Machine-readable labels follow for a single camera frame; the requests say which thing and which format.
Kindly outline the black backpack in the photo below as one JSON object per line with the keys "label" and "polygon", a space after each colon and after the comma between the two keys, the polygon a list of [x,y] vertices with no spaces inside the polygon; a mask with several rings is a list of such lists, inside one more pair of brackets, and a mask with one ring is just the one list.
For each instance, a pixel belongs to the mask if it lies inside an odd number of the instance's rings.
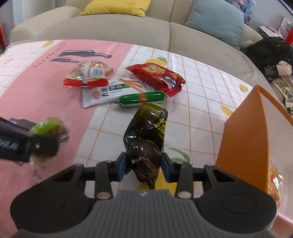
{"label": "black backpack", "polygon": [[268,82],[292,75],[292,46],[280,37],[267,37],[245,52]]}

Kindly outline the light blue cushion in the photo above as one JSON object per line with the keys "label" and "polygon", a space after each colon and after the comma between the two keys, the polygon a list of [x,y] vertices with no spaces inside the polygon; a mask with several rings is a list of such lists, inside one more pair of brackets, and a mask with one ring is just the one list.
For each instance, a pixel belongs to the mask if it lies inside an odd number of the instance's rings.
{"label": "light blue cushion", "polygon": [[185,26],[239,49],[243,35],[244,15],[223,0],[195,1]]}

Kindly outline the orange storage box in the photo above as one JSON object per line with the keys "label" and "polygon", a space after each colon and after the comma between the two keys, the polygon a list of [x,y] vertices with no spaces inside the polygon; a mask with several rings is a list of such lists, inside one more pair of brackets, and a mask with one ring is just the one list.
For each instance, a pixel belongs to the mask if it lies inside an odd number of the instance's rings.
{"label": "orange storage box", "polygon": [[216,166],[278,197],[271,231],[292,237],[292,116],[261,86],[225,122]]}

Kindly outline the yellow cushion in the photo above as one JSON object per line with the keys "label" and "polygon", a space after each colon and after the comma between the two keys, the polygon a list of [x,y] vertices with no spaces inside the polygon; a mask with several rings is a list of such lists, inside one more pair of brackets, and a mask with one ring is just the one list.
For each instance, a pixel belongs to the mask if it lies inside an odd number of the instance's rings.
{"label": "yellow cushion", "polygon": [[151,0],[96,0],[91,1],[80,15],[126,14],[145,17]]}

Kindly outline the dark olive snack packet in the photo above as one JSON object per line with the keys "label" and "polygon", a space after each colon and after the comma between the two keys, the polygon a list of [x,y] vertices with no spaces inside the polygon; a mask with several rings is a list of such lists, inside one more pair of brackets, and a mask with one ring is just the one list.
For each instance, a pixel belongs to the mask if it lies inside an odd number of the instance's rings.
{"label": "dark olive snack packet", "polygon": [[141,183],[155,189],[164,149],[168,111],[160,105],[143,103],[124,134],[124,145],[131,169]]}

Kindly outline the beige sofa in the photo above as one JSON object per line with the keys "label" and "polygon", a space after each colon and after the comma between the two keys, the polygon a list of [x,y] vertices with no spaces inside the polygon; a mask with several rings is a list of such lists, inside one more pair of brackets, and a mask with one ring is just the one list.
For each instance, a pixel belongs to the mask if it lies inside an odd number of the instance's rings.
{"label": "beige sofa", "polygon": [[193,1],[152,1],[145,17],[83,16],[81,12],[87,4],[88,1],[66,1],[64,6],[34,16],[12,29],[10,42],[94,39],[137,44],[198,60],[274,93],[244,53],[223,40],[185,26]]}

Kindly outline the white carrot snack packet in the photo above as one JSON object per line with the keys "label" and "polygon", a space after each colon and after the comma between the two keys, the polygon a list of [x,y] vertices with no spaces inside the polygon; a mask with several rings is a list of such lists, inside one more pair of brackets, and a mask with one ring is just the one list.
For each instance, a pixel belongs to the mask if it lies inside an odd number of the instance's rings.
{"label": "white carrot snack packet", "polygon": [[154,89],[137,78],[117,78],[109,81],[105,87],[83,88],[82,106],[106,104],[118,101],[123,95],[153,92]]}

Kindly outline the red noodle snack bag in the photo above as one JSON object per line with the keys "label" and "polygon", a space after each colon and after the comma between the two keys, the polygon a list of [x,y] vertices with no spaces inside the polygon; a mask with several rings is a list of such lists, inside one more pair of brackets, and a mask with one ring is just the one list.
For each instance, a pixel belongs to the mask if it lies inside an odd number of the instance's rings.
{"label": "red noodle snack bag", "polygon": [[178,73],[166,69],[158,64],[148,62],[134,64],[126,69],[154,89],[173,97],[181,92],[185,79]]}

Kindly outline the green sausage stick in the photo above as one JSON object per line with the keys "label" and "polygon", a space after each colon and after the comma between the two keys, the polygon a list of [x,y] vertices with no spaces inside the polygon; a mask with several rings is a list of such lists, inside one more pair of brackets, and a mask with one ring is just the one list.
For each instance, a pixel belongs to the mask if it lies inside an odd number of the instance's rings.
{"label": "green sausage stick", "polygon": [[143,103],[161,104],[165,99],[166,95],[163,92],[144,92],[122,95],[117,103],[122,107],[136,107]]}

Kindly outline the green snack packet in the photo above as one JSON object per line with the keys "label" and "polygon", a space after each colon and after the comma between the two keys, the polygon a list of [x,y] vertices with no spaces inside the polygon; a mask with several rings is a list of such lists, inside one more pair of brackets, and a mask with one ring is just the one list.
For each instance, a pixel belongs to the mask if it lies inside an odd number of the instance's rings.
{"label": "green snack packet", "polygon": [[29,133],[37,139],[31,155],[34,164],[44,164],[54,159],[61,145],[70,138],[68,128],[58,117],[50,117],[35,124]]}

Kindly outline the printed tote bag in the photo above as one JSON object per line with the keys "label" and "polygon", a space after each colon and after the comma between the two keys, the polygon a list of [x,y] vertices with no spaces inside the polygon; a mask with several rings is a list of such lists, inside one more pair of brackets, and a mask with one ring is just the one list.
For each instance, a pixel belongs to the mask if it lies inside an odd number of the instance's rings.
{"label": "printed tote bag", "polygon": [[289,76],[282,76],[274,79],[273,85],[284,97],[284,106],[292,116],[292,79]]}

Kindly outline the pink white patterned tablecloth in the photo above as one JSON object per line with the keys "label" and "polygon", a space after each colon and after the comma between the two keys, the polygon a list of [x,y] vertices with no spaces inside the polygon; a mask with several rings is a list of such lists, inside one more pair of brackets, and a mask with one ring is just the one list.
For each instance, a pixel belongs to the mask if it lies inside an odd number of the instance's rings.
{"label": "pink white patterned tablecloth", "polygon": [[123,135],[137,107],[117,101],[84,108],[81,88],[65,88],[64,78],[83,60],[99,60],[113,68],[109,80],[142,84],[127,70],[154,62],[180,74],[181,92],[166,98],[168,111],[164,150],[175,162],[194,167],[214,164],[226,120],[252,90],[240,79],[197,60],[155,48],[95,40],[50,40],[14,45],[1,54],[1,117],[40,122],[58,117],[70,139],[43,165],[1,161],[1,237],[16,227],[10,204],[22,191],[75,163],[87,167],[115,160],[125,150]]}

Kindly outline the red peanut snack bag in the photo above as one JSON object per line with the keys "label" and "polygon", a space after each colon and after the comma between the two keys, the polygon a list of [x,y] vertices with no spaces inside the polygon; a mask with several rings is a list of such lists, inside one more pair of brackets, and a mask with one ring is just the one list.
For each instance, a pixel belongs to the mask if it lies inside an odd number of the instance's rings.
{"label": "red peanut snack bag", "polygon": [[69,87],[105,87],[108,85],[106,75],[113,68],[98,60],[82,61],[63,80],[63,86]]}

